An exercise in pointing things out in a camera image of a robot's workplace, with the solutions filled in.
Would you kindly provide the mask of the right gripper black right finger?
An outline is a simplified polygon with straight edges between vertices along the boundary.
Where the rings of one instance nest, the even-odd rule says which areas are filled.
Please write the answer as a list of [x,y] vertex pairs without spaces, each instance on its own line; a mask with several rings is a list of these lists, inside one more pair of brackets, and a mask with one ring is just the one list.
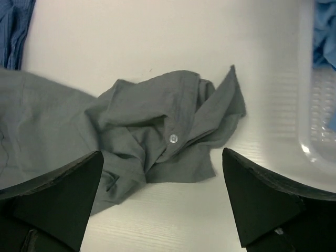
[[335,193],[222,153],[240,244],[247,251],[335,251]]

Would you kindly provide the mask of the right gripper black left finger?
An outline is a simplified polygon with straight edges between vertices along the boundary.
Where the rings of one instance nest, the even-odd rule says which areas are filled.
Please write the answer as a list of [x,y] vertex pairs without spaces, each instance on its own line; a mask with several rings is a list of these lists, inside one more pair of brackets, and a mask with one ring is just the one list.
[[80,251],[101,178],[91,152],[1,190],[1,251]]

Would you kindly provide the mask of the grey long sleeve shirt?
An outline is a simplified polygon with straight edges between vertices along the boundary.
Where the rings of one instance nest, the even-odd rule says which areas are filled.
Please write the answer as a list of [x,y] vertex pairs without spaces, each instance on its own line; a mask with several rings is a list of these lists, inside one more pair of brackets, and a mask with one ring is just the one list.
[[1,188],[100,151],[96,214],[147,184],[213,178],[211,149],[245,115],[235,67],[218,87],[179,70],[139,83],[119,79],[98,97],[1,69]]

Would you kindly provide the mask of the white plastic basket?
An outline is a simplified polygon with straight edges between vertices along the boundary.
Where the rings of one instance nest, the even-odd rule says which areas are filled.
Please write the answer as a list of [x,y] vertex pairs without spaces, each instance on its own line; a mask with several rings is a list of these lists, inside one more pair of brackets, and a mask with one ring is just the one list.
[[313,1],[299,2],[298,139],[308,160],[335,169],[335,132],[327,124],[335,111],[335,71],[312,67]]

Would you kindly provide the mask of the folded dark blue checked shirt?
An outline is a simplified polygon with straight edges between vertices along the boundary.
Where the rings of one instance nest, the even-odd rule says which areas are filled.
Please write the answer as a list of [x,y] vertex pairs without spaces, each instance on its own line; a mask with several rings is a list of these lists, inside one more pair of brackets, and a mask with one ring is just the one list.
[[35,0],[1,1],[1,66],[19,70]]

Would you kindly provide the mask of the crumpled light blue shirt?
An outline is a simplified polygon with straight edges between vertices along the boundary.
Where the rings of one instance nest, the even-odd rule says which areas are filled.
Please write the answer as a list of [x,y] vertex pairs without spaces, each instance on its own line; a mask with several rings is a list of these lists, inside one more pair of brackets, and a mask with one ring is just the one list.
[[335,70],[335,1],[314,2],[313,68]]

